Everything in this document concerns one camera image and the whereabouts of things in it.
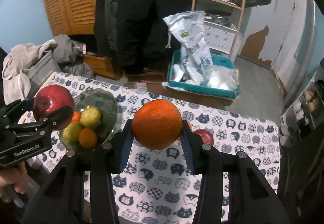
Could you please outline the person's left hand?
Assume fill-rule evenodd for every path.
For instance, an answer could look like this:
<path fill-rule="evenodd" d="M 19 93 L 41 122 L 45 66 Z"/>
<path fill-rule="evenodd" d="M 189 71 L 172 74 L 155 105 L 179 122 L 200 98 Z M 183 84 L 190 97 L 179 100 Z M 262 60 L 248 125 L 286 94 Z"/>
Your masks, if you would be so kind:
<path fill-rule="evenodd" d="M 11 185 L 17 193 L 25 194 L 28 189 L 28 172 L 25 163 L 22 162 L 15 167 L 1 169 L 1 200 L 10 203 L 12 197 L 5 191 L 5 186 Z"/>

